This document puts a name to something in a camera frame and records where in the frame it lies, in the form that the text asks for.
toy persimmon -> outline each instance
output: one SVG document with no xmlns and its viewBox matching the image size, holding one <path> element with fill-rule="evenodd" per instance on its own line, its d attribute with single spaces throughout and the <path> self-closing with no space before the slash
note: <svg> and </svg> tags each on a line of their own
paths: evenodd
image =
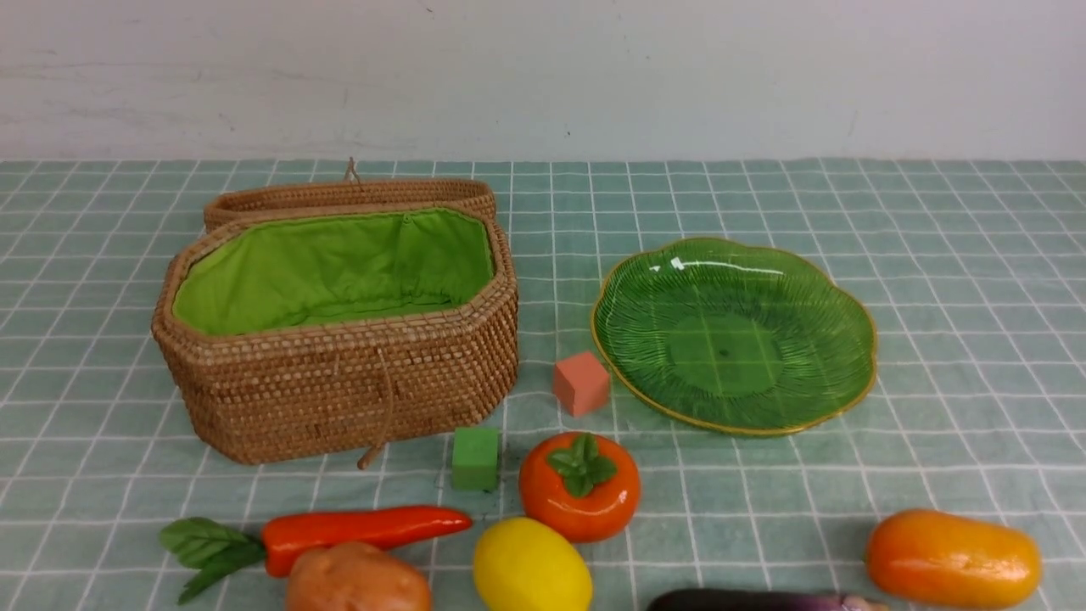
<svg viewBox="0 0 1086 611">
<path fill-rule="evenodd" d="M 563 433 L 535 446 L 520 466 L 528 518 L 570 543 L 622 532 L 641 502 L 641 475 L 622 446 L 591 433 Z"/>
</svg>

carrot leaf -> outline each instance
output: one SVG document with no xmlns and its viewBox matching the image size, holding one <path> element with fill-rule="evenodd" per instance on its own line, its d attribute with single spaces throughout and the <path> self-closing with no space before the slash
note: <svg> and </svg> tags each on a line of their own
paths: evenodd
<svg viewBox="0 0 1086 611">
<path fill-rule="evenodd" d="M 177 600 L 185 604 L 227 575 L 264 560 L 267 551 L 256 537 L 206 518 L 186 518 L 159 532 L 159 543 L 186 569 L 199 571 Z"/>
<path fill-rule="evenodd" d="M 264 560 L 264 547 L 251 542 L 224 549 L 207 559 L 200 572 L 185 584 L 180 596 L 177 597 L 177 604 L 185 604 L 193 600 L 200 593 L 228 575 Z"/>
</svg>

green fabric lining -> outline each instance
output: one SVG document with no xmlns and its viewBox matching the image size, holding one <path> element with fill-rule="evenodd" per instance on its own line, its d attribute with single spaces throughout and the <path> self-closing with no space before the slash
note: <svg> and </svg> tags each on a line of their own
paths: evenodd
<svg viewBox="0 0 1086 611">
<path fill-rule="evenodd" d="M 494 277 L 485 226 L 445 207 L 274 220 L 198 260 L 174 316 L 211 336 L 434 313 Z"/>
</svg>

plastic vegetable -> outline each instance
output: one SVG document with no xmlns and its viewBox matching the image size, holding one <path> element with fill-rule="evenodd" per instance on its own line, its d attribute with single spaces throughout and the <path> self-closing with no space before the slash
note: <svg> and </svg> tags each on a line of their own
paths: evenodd
<svg viewBox="0 0 1086 611">
<path fill-rule="evenodd" d="M 1041 577 L 1040 551 L 1025 533 L 930 509 L 909 509 L 880 523 L 866 563 L 886 594 L 957 609 L 1018 606 Z"/>
<path fill-rule="evenodd" d="M 414 567 L 363 543 L 311 549 L 287 581 L 286 611 L 430 611 L 430 586 Z"/>
<path fill-rule="evenodd" d="M 889 608 L 858 596 L 689 588 L 657 597 L 647 611 L 889 611 Z"/>
<path fill-rule="evenodd" d="M 265 524 L 260 538 L 206 518 L 186 518 L 164 527 L 159 542 L 182 567 L 199 571 L 177 599 L 185 604 L 219 580 L 261 561 L 268 575 L 287 577 L 294 561 L 314 548 L 362 542 L 389 550 L 470 527 L 466 513 L 407 506 L 283 515 Z"/>
</svg>

scalloped plate rim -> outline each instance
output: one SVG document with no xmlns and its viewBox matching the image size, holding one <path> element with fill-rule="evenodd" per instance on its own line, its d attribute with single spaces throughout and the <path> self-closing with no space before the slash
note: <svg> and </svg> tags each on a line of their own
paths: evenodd
<svg viewBox="0 0 1086 611">
<path fill-rule="evenodd" d="M 597 332 L 597 326 L 596 326 L 596 314 L 599 310 L 599 304 L 603 302 L 604 296 L 606 296 L 607 294 L 607 289 L 615 277 L 615 271 L 617 271 L 620 267 L 629 264 L 634 259 L 652 256 L 654 254 L 660 254 L 667 250 L 675 247 L 679 244 L 690 241 L 716 241 L 722 244 L 730 245 L 737 250 L 771 252 L 773 254 L 782 254 L 801 260 L 805 265 L 810 267 L 812 271 L 815 271 L 823 280 L 825 280 L 826 284 L 829 284 L 833 290 L 842 293 L 844 296 L 856 303 L 860 308 L 860 310 L 863 313 L 864 317 L 867 318 L 868 326 L 871 328 L 871 349 L 868 353 L 869 360 L 871 362 L 871 377 L 870 380 L 868 380 L 868 384 L 863 389 L 863 391 L 860 392 L 855 398 L 850 399 L 841 408 L 828 415 L 821 416 L 810 422 L 806 422 L 796 427 L 790 427 L 785 429 L 745 429 L 741 427 L 728 427 L 723 424 L 717 424 L 704 420 L 698 420 L 696 418 L 691 418 L 683 413 L 679 413 L 661 405 L 655 399 L 648 397 L 640 390 L 634 387 L 634 385 L 629 380 L 627 380 L 624 375 L 622 375 L 622 372 L 618 369 L 618 367 L 616 367 L 615 361 L 611 359 L 610 355 L 608 355 L 608 352 L 604 349 L 603 342 L 599 340 L 599 333 Z M 619 260 L 617 264 L 615 264 L 615 266 L 610 268 L 610 270 L 607 271 L 607 275 L 604 276 L 604 279 L 599 284 L 599 293 L 596 295 L 596 300 L 592 304 L 592 311 L 589 315 L 589 331 L 592 333 L 592 343 L 595 345 L 596 352 L 598 352 L 599 356 L 603 358 L 604 365 L 615 374 L 615 377 L 622 384 L 622 386 L 624 386 L 628 391 L 630 391 L 630 393 L 633 394 L 633 396 L 636 397 L 640 402 L 659 411 L 664 416 L 667 416 L 680 422 L 684 422 L 686 424 L 690 424 L 691 427 L 708 431 L 716 431 L 718 433 L 723 433 L 725 435 L 746 436 L 746 437 L 780 437 L 784 435 L 793 435 L 796 433 L 800 433 L 803 431 L 807 431 L 808 429 L 813 429 L 826 421 L 833 420 L 844 415 L 845 412 L 858 406 L 860 403 L 863 402 L 863 399 L 868 397 L 868 395 L 871 394 L 872 389 L 874 389 L 875 383 L 879 380 L 879 328 L 875 324 L 874 318 L 871 316 L 871 311 L 868 310 L 867 305 L 864 305 L 862 301 L 857 298 L 856 295 L 849 292 L 848 290 L 838 285 L 837 282 L 833 281 L 833 278 L 831 278 L 830 275 L 826 273 L 824 270 L 822 270 L 818 265 L 815 265 L 813 263 L 811 263 L 804 256 L 796 254 L 795 252 L 771 245 L 747 244 L 718 236 L 690 236 L 685 238 L 680 238 L 652 250 L 643 250 L 641 252 L 633 253 L 627 256 L 626 258 Z"/>
</svg>

